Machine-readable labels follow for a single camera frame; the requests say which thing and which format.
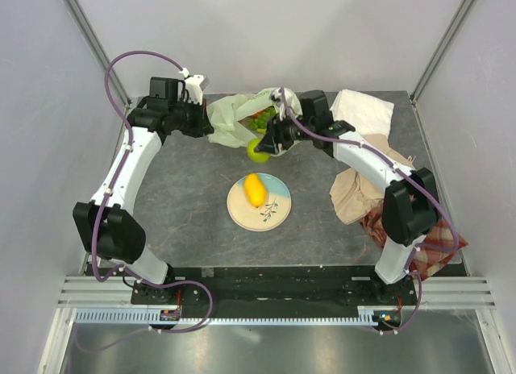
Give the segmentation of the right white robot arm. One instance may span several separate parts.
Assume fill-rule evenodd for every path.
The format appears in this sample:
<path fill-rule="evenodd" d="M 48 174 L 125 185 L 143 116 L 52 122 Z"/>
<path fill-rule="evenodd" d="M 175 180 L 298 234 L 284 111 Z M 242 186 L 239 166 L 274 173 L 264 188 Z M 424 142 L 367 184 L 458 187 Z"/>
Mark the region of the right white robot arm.
<path fill-rule="evenodd" d="M 278 113 L 267 121 L 255 152 L 279 156 L 301 141 L 310 141 L 329 157 L 354 168 L 384 194 L 382 226 L 387 238 L 375 265 L 378 279 L 369 284 L 368 291 L 376 303 L 390 303 L 398 295 L 397 282 L 409 273 L 416 247 L 441 218 L 432 172 L 399 163 L 368 143 L 353 125 L 336 120 L 321 90 L 298 96 L 300 112 L 293 110 L 282 87 L 274 89 L 270 99 Z"/>

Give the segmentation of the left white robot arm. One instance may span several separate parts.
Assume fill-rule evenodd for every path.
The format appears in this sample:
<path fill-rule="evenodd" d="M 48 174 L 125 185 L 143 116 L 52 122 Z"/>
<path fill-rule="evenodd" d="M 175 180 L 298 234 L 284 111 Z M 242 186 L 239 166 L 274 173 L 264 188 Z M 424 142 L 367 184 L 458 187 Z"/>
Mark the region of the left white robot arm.
<path fill-rule="evenodd" d="M 111 168 L 89 202 L 78 202 L 73 220 L 93 259 L 115 263 L 149 285 L 149 295 L 168 304 L 177 295 L 173 268 L 155 256 L 133 216 L 135 199 L 150 163 L 174 131 L 193 138 L 214 133 L 207 116 L 207 77 L 152 77 L 149 94 L 127 116 L 128 128 Z"/>

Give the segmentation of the light green plastic bag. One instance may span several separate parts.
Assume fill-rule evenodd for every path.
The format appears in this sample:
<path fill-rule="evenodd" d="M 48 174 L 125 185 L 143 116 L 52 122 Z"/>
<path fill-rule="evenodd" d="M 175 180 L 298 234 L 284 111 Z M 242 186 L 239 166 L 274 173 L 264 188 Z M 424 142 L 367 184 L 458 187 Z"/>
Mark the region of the light green plastic bag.
<path fill-rule="evenodd" d="M 278 87 L 262 89 L 258 93 L 228 95 L 207 106 L 207 115 L 214 133 L 208 135 L 210 143 L 229 148 L 245 148 L 257 135 L 244 126 L 245 118 L 272 106 L 275 111 L 281 109 Z"/>

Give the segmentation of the green fake apple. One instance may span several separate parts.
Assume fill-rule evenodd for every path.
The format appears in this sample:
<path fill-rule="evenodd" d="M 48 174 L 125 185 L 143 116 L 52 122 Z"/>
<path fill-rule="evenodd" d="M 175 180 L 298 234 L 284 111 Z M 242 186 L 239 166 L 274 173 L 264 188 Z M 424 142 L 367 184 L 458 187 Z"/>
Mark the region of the green fake apple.
<path fill-rule="evenodd" d="M 256 151 L 256 147 L 257 147 L 259 142 L 260 142 L 259 138 L 252 139 L 248 143 L 246 151 L 247 151 L 248 158 L 251 161 L 253 161 L 253 162 L 257 163 L 257 164 L 263 164 L 263 163 L 265 163 L 265 162 L 267 162 L 269 160 L 270 155 L 268 153 L 257 152 Z"/>

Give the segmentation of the yellow fake mango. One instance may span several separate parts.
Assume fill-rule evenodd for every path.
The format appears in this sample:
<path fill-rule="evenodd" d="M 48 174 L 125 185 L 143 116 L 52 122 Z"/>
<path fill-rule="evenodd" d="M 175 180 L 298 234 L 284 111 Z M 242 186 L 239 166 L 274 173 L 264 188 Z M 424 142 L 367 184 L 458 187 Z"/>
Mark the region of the yellow fake mango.
<path fill-rule="evenodd" d="M 250 173 L 245 177 L 243 189 L 252 206 L 259 208 L 267 201 L 268 191 L 257 173 Z"/>

